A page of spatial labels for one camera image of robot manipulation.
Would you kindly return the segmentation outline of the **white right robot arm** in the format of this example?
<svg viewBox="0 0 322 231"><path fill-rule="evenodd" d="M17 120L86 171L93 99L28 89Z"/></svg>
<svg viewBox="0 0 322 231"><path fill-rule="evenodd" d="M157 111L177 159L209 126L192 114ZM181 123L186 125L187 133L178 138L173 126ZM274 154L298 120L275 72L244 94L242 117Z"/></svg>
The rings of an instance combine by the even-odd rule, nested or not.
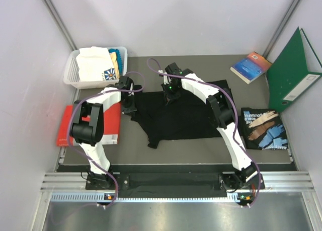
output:
<svg viewBox="0 0 322 231"><path fill-rule="evenodd" d="M229 90L204 82L190 69L181 70L176 63L158 73L164 78L162 88L169 101L179 97L179 90L186 90L206 105L209 122L223 137L229 151L236 185L242 189L251 185L258 168L239 136L237 110Z"/></svg>

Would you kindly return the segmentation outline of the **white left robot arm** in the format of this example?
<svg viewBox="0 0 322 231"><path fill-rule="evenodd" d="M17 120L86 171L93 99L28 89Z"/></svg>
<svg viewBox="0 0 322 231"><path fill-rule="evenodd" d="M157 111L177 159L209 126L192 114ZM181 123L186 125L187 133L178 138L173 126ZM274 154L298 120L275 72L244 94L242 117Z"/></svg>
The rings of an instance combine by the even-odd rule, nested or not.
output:
<svg viewBox="0 0 322 231"><path fill-rule="evenodd" d="M111 163L107 159L102 138L104 135L104 113L115 104L121 104L123 114L134 115L134 81L121 76L119 82L108 85L103 91L84 100L76 101L68 126L68 134L79 144L90 163L88 181L97 181L103 189L113 186Z"/></svg>

